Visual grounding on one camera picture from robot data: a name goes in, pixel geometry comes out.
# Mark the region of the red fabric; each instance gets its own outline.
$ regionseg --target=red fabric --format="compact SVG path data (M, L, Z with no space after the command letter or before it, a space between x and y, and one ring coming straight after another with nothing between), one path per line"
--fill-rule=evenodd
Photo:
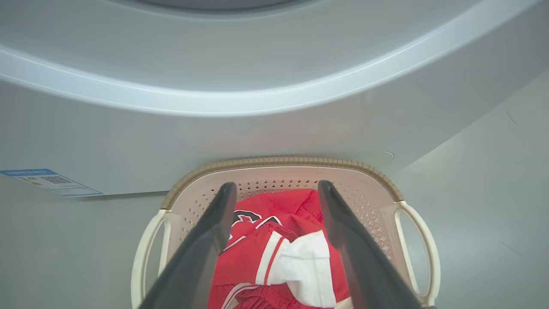
M227 245L228 249L217 260L208 309L223 309L227 296L231 291L235 293L235 289L240 291L236 296L239 302L237 308L313 308L299 303L287 284L255 286L255 281L257 268L273 231L292 242L299 236L319 230L324 231L330 250L336 301L348 298L350 293L341 256L328 241L318 192L292 190L257 195L236 205L232 237ZM242 290L240 287L243 285L238 285L242 283L249 285L244 285Z

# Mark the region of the washing machine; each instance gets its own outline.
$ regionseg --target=washing machine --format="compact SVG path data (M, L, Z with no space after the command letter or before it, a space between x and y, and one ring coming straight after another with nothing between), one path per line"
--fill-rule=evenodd
M222 159L391 176L549 67L538 0L3 0L0 170L63 196Z

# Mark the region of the laundry basket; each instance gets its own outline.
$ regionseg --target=laundry basket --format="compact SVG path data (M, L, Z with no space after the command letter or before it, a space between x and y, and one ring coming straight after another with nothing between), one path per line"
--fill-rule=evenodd
M316 189L320 180L337 188L355 216L415 292L423 306L433 306L440 286L440 261L436 245L419 214L410 207L392 181L357 161L317 157L266 157L235 159L206 165L183 177L166 195L161 209L149 222L137 247L131 278L132 307L145 296L147 259L157 232L164 225L159 274L189 231L196 225L217 191L226 182L237 184L237 202L262 193ZM429 284L421 294L417 286L399 215L414 222L427 253ZM352 308L350 299L337 308Z

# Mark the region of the qr code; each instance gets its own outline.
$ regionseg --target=qr code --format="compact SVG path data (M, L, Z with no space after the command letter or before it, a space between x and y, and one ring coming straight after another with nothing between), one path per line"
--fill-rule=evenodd
M69 184L69 183L72 182L72 181L70 181L68 179L65 179L63 177L60 177L60 176L44 176L44 177L40 177L40 178L46 179L50 183L54 183L54 184Z

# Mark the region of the floor scratch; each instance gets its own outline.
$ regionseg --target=floor scratch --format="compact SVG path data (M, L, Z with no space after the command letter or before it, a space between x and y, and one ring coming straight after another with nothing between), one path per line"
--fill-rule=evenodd
M513 248L507 246L503 241L500 240L500 242L503 246L506 246L507 248L509 248L509 250L513 251L514 253L518 254L518 256L522 257L522 254L520 254L517 251L513 250Z

